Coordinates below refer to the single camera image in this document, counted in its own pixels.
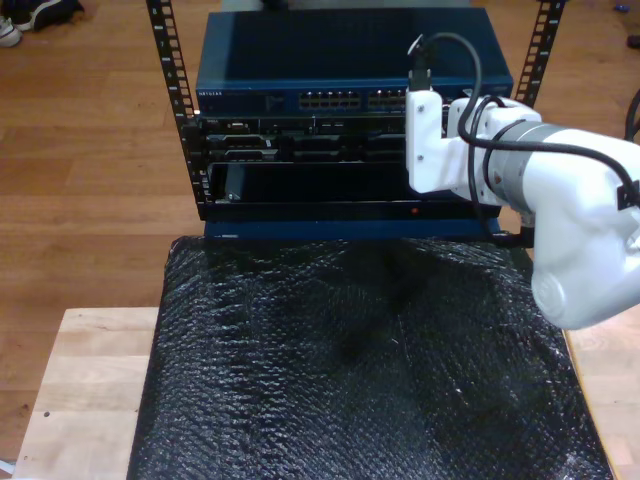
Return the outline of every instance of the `wooden floor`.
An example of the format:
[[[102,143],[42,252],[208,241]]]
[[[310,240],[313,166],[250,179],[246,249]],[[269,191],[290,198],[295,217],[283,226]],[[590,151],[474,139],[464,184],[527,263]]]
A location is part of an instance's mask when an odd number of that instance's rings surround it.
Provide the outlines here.
[[[202,232],[143,0],[84,3],[83,21],[0,51],[3,460],[18,455],[64,310],[157,305],[170,242]],[[195,82],[218,3],[175,3]],[[519,76],[536,2],[475,3]],[[562,23],[538,110],[621,136],[640,53],[608,1],[573,0]]]

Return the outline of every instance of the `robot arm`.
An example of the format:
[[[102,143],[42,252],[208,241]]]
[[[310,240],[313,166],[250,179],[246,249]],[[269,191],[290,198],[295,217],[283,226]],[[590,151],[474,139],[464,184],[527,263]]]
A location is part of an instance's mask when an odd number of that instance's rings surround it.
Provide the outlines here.
[[[474,147],[454,136],[469,101],[451,105],[449,136],[442,138],[440,96],[430,89],[407,92],[406,161],[417,192],[452,190],[471,198],[467,168]],[[503,101],[509,108],[490,105],[482,112],[478,138],[494,139],[500,132],[505,142],[587,147],[640,179],[640,146],[545,124],[529,107]],[[535,215],[532,291],[548,321],[578,329],[640,303],[640,209],[610,166],[569,153],[493,150],[483,169],[484,157],[485,150],[476,148],[479,202]]]

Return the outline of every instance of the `black cable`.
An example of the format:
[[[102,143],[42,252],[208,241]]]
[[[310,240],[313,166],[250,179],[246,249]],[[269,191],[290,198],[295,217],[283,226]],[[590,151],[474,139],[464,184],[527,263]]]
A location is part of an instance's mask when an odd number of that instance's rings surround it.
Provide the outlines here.
[[[576,145],[565,145],[560,143],[543,143],[543,142],[510,142],[510,141],[495,141],[485,140],[481,138],[473,137],[465,129],[465,124],[471,116],[478,98],[480,97],[480,88],[482,86],[482,65],[480,63],[480,57],[476,49],[469,43],[467,39],[456,33],[437,33],[426,42],[426,45],[438,41],[438,40],[451,40],[462,45],[473,61],[473,68],[475,71],[475,81],[473,86],[473,92],[469,99],[469,103],[460,116],[458,122],[458,135],[467,142],[469,145],[479,148],[491,148],[493,150],[505,150],[514,152],[548,152],[548,153],[564,153],[569,155],[579,155],[582,157],[591,158],[598,162],[601,162],[611,168],[615,174],[620,178],[623,188],[629,203],[632,205],[640,206],[640,192],[638,192],[627,170],[616,160],[605,155],[604,153],[592,150],[590,148],[579,147]]]
[[[638,109],[640,108],[640,90],[636,93],[636,96],[631,100],[631,104],[629,105],[629,111],[627,112],[627,118],[625,121],[624,128],[624,139],[630,142],[633,142],[635,136],[640,132],[640,119],[634,125],[634,121],[636,119],[636,114],[638,113]]]
[[[478,135],[478,128],[480,127],[480,118],[482,118],[482,113],[485,108],[489,106],[490,103],[496,103],[499,107],[504,107],[504,102],[500,97],[496,96],[488,96],[485,97],[478,108],[476,109],[476,113],[473,116],[473,122],[471,123],[471,135],[474,137]],[[476,186],[476,172],[475,172],[475,151],[476,149],[472,146],[469,146],[469,156],[467,160],[467,180],[469,182],[469,196],[471,197],[471,204],[473,205],[473,209],[476,212],[476,217],[480,222],[480,227],[482,228],[483,233],[490,241],[496,241],[493,236],[493,232],[489,228],[489,223],[487,222],[487,218],[484,216],[484,212],[482,211],[482,206],[480,205],[480,200],[478,198],[478,188]]]

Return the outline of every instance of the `shoe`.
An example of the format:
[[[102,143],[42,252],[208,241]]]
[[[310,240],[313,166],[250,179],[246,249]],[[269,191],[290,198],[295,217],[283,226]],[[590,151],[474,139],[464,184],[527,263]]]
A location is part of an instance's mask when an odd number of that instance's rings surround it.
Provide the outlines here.
[[[21,38],[20,30],[13,26],[11,20],[0,17],[0,47],[13,47]]]
[[[2,14],[11,18],[13,25],[22,32],[64,23],[77,11],[84,12],[78,0],[3,0],[2,3]]]
[[[31,29],[31,0],[3,0],[1,13],[21,32]]]
[[[31,28],[34,32],[54,23],[71,20],[75,12],[84,12],[78,0],[31,0]]]

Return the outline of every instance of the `black bubble wrap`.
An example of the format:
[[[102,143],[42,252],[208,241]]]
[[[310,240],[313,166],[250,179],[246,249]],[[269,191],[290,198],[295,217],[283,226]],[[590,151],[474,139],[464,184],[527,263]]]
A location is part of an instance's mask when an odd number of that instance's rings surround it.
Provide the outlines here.
[[[172,247],[129,479],[607,479],[523,251]]]

